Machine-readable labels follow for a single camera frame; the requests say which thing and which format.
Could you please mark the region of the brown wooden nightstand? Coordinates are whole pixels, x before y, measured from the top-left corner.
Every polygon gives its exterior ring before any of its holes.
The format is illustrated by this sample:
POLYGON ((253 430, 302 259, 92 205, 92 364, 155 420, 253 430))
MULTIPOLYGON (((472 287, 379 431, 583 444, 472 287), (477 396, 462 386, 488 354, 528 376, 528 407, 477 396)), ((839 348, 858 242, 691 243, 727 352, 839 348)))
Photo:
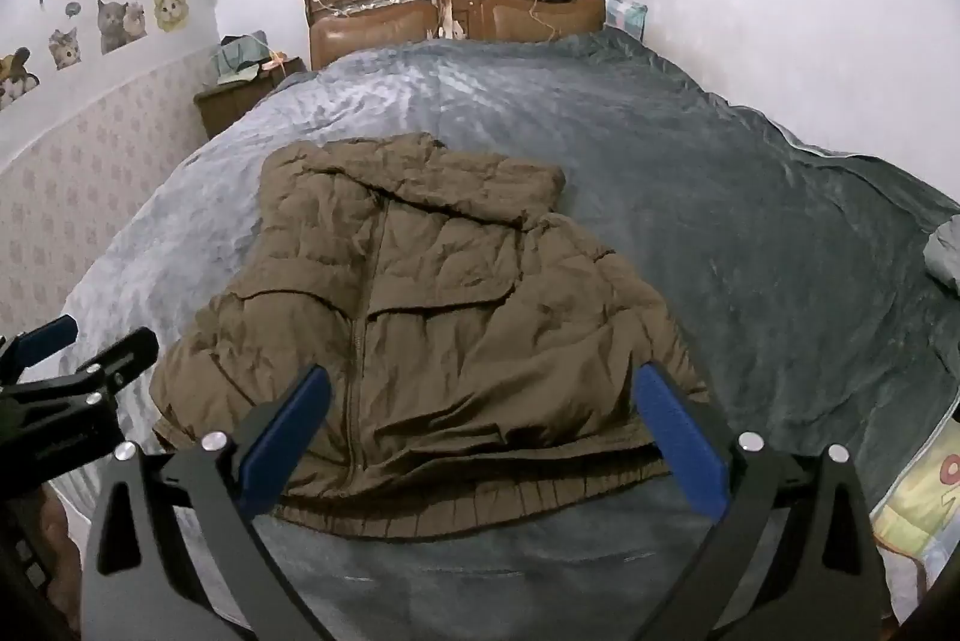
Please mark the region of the brown wooden nightstand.
POLYGON ((200 113, 206 136, 213 139, 229 126, 241 120, 262 98, 267 97, 290 74, 304 73, 306 65, 301 58, 288 59, 270 70, 260 68, 251 81, 235 81, 213 87, 195 95, 194 105, 200 113))

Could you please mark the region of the colourful printed bed sheet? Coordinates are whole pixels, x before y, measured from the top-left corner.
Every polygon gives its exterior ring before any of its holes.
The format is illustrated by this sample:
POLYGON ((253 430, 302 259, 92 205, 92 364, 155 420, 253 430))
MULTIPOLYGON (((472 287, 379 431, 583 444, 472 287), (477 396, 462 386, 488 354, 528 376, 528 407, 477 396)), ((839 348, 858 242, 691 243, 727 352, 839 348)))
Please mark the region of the colourful printed bed sheet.
POLYGON ((958 422, 949 417, 875 508, 893 610, 910 615, 958 547, 958 422))

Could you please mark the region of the grey cats wall sticker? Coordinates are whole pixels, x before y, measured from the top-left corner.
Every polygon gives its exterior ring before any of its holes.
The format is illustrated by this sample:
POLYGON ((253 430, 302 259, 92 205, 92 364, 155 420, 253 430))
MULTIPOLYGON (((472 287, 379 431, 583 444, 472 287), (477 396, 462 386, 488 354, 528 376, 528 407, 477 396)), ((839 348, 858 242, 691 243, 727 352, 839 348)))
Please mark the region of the grey cats wall sticker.
POLYGON ((104 3, 99 0, 96 24, 101 53, 107 55, 146 35, 145 9, 140 3, 104 3))

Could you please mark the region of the brown puffer jacket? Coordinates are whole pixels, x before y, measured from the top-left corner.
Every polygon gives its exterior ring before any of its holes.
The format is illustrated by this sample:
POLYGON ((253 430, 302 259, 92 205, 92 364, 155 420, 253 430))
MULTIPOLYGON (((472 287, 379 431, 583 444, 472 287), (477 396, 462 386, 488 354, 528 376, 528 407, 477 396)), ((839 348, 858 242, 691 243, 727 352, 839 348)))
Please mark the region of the brown puffer jacket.
POLYGON ((331 410, 277 514, 345 537, 464 534, 662 474, 633 373, 708 389, 656 289, 560 212, 563 186, 428 134, 272 152, 249 258, 156 365, 156 437, 229 432, 324 368, 331 410))

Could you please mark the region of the grey folded cloth at edge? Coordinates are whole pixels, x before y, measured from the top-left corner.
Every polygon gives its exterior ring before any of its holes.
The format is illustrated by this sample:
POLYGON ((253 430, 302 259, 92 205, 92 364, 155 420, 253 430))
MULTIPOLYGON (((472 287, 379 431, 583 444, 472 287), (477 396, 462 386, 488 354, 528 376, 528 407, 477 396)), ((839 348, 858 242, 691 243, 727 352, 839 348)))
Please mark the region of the grey folded cloth at edge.
POLYGON ((940 224, 929 235, 923 260, 937 282, 960 295, 960 215, 940 224))

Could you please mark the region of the brown white dog sticker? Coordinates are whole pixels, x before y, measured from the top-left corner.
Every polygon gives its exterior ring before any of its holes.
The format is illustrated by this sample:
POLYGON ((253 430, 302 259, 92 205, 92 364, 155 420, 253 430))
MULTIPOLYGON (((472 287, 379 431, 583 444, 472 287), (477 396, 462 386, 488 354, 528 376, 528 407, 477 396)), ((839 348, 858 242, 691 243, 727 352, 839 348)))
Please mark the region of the brown white dog sticker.
POLYGON ((18 98, 39 86, 36 74, 26 70, 30 56, 31 52, 26 47, 3 56, 0 63, 0 109, 13 105, 18 98))

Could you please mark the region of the yellow lion flower sticker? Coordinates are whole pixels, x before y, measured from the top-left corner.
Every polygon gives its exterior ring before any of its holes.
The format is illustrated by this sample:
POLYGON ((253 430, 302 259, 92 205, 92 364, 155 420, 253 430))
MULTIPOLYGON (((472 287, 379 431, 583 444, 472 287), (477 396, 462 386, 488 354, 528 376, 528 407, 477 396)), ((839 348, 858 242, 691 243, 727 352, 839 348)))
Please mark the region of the yellow lion flower sticker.
POLYGON ((155 19, 161 31, 178 31, 189 19, 189 3, 187 0, 155 0, 155 19))

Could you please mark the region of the brown wooden headboard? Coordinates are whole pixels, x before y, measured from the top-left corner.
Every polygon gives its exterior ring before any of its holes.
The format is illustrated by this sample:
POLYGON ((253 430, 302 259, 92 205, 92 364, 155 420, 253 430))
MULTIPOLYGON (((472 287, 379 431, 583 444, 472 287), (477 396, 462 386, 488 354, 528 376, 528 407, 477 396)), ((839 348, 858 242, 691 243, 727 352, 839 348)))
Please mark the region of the brown wooden headboard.
POLYGON ((314 71, 359 50, 423 40, 555 42, 604 25, 604 0, 304 0, 314 71))

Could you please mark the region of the small kitten wall sticker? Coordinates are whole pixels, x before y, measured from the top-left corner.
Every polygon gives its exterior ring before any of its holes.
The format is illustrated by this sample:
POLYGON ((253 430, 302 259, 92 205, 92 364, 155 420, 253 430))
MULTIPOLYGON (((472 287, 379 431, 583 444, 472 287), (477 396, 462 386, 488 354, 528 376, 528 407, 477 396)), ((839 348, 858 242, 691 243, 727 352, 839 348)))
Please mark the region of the small kitten wall sticker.
POLYGON ((63 71, 70 66, 82 63, 82 50, 78 42, 78 31, 60 31, 55 29, 49 35, 49 52, 57 71, 63 71))

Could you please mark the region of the checked pillow by headboard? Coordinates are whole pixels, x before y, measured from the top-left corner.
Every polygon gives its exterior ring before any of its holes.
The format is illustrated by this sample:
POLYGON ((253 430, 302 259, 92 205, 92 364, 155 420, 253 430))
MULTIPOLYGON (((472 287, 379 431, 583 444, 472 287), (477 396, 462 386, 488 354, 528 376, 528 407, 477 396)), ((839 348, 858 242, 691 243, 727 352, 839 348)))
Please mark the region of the checked pillow by headboard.
POLYGON ((646 4, 630 0, 604 0, 604 26, 630 35, 636 42, 643 42, 646 32, 646 4))

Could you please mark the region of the green clothes pile on nightstand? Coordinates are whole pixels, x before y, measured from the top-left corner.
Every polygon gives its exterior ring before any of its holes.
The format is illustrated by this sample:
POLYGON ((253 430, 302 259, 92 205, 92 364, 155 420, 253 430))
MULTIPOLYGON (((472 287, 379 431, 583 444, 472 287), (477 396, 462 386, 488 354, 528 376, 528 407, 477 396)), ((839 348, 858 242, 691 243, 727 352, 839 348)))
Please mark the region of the green clothes pile on nightstand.
POLYGON ((213 53, 218 86, 254 81, 260 71, 280 61, 283 58, 270 48, 264 31, 227 35, 213 53))

